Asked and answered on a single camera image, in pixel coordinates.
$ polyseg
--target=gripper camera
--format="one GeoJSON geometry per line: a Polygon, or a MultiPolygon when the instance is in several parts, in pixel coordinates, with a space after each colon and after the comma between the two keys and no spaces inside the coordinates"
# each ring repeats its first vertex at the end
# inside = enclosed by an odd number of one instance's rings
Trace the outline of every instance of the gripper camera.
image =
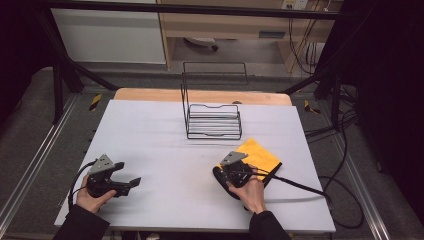
{"type": "Polygon", "coordinates": [[[113,197],[128,196],[130,189],[140,184],[141,178],[136,178],[129,183],[112,181],[110,178],[112,173],[123,168],[123,162],[114,164],[106,154],[103,154],[88,172],[88,193],[97,198],[110,190],[115,190],[116,194],[113,197]]]}
{"type": "Polygon", "coordinates": [[[221,186],[227,191],[230,196],[235,199],[240,199],[235,193],[228,189],[227,181],[234,185],[236,188],[243,187],[251,177],[252,169],[249,165],[244,163],[242,159],[248,157],[245,153],[230,152],[220,163],[221,167],[214,167],[212,172],[221,184],[221,186]]]}

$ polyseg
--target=white table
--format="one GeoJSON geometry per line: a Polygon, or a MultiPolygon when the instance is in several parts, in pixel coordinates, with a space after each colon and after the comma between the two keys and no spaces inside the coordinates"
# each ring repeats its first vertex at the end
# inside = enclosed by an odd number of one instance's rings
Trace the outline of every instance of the white table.
{"type": "MultiPolygon", "coordinates": [[[[99,215],[121,230],[246,232],[251,214],[222,189],[212,168],[250,137],[281,160],[276,175],[322,189],[295,107],[239,109],[241,140],[189,140],[181,102],[111,100],[81,166],[106,153],[114,163],[125,162],[112,180],[141,177],[141,183],[129,196],[110,200],[99,215]]],[[[265,199],[288,232],[335,232],[321,196],[274,179],[265,199]]]]}

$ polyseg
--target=wire rack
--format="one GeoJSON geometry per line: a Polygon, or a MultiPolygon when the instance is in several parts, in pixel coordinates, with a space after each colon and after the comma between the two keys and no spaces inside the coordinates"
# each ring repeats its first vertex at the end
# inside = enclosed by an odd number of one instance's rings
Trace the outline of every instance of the wire rack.
{"type": "Polygon", "coordinates": [[[200,85],[247,85],[248,80],[245,64],[185,62],[183,66],[181,97],[187,138],[239,140],[242,135],[239,107],[236,104],[191,104],[188,89],[189,87],[199,87],[200,85]],[[209,68],[215,71],[188,71],[187,67],[193,64],[199,65],[196,69],[209,68]],[[221,68],[220,65],[233,71],[219,71],[221,68]]]}

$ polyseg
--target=yellow cloth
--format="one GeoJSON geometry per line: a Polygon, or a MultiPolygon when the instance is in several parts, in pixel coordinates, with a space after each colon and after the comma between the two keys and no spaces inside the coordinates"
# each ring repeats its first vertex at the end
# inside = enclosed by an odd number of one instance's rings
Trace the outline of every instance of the yellow cloth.
{"type": "MultiPolygon", "coordinates": [[[[237,150],[237,152],[241,153],[247,153],[249,156],[244,158],[242,161],[244,163],[253,165],[259,169],[265,170],[267,172],[271,172],[279,166],[281,161],[274,156],[272,153],[270,153],[268,150],[263,148],[259,143],[257,143],[253,138],[249,138],[244,142],[242,145],[240,145],[237,150]]],[[[264,176],[258,176],[260,180],[263,180],[264,176]]]]}

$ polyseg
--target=hand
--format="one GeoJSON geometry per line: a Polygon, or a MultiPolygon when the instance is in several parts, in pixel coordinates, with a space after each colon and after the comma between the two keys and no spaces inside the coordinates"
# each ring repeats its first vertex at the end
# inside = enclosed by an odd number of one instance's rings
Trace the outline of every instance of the hand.
{"type": "Polygon", "coordinates": [[[88,179],[88,175],[85,175],[81,184],[81,187],[84,187],[84,188],[79,190],[77,194],[77,205],[84,208],[87,211],[90,211],[92,213],[97,213],[100,207],[103,204],[106,204],[106,202],[116,194],[116,191],[110,190],[109,192],[103,194],[103,196],[101,197],[93,198],[88,193],[87,188],[85,188],[85,186],[87,186],[87,179],[88,179]]]}
{"type": "MultiPolygon", "coordinates": [[[[253,169],[253,172],[256,173],[258,171],[256,167],[249,166],[253,169]]],[[[264,184],[256,175],[252,175],[249,181],[241,188],[234,187],[230,182],[227,182],[227,185],[231,192],[240,197],[240,200],[249,211],[256,214],[266,211],[264,184]]]]}

